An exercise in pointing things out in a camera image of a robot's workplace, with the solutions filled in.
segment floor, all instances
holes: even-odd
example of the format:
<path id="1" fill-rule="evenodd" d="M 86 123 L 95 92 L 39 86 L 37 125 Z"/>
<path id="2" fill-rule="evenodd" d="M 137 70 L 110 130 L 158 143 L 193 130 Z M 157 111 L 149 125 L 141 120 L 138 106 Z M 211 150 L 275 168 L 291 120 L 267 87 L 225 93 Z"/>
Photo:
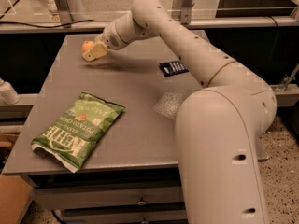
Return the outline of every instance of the floor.
<path id="1" fill-rule="evenodd" d="M 0 0 L 1 21 L 52 22 L 47 11 L 47 0 L 22 0 L 7 12 L 1 13 L 17 0 Z M 132 0 L 83 0 L 89 16 L 102 21 L 111 20 L 111 13 L 121 14 Z M 171 8 L 171 0 L 161 0 Z M 267 162 L 260 163 L 265 198 L 272 224 L 299 224 L 299 146 L 291 127 L 277 115 L 273 125 L 261 137 L 269 155 Z M 32 202 L 21 224 L 58 223 L 52 213 Z"/>

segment bag of chips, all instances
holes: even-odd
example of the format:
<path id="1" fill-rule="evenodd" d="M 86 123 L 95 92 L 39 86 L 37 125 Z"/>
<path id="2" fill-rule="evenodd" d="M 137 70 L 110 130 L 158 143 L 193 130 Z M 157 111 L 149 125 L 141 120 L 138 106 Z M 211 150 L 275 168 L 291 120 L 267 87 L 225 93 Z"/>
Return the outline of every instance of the bag of chips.
<path id="1" fill-rule="evenodd" d="M 32 150 L 45 149 L 75 173 L 124 108 L 83 92 L 71 108 L 33 139 Z"/>

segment snack bag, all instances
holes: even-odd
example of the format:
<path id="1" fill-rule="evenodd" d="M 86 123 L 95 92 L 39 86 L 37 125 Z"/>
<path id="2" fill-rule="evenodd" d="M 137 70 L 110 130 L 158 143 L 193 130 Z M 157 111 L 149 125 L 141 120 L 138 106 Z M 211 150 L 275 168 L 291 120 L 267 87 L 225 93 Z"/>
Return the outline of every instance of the snack bag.
<path id="1" fill-rule="evenodd" d="M 33 139 L 32 150 L 45 149 L 75 173 L 124 108 L 83 92 L 71 108 Z"/>

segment desk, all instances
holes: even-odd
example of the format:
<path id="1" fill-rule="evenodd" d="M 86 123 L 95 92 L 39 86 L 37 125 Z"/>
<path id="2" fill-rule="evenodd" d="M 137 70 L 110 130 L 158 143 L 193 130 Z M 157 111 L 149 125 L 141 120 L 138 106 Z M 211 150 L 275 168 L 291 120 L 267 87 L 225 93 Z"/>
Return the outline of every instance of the desk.
<path id="1" fill-rule="evenodd" d="M 81 58 L 81 44 L 94 37 L 66 37 L 4 174 L 22 176 L 35 188 L 34 199 L 46 208 L 64 210 L 65 221 L 98 223 L 98 217 L 101 223 L 186 221 L 175 123 L 154 107 L 163 102 L 166 113 L 172 108 L 162 99 L 166 94 L 186 95 L 201 87 L 190 73 L 164 77 L 159 63 L 178 58 L 159 37 L 137 41 L 87 63 Z M 126 109 L 99 141 L 83 169 L 71 174 L 50 154 L 33 152 L 30 145 L 82 91 L 125 105 Z"/>

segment gray tabletop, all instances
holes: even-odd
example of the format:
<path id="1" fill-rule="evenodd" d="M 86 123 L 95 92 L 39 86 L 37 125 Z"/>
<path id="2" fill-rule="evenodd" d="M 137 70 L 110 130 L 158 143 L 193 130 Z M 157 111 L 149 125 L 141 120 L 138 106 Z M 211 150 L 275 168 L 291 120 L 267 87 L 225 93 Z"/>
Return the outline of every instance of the gray tabletop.
<path id="1" fill-rule="evenodd" d="M 81 44 L 94 37 L 66 37 L 4 174 L 69 172 L 50 154 L 32 151 L 31 141 L 71 107 L 82 91 L 125 105 L 126 109 L 79 172 L 178 165 L 175 122 L 165 114 L 174 109 L 173 98 L 197 91 L 200 85 L 190 73 L 163 75 L 159 63 L 178 58 L 159 37 L 136 41 L 88 63 L 81 57 Z"/>

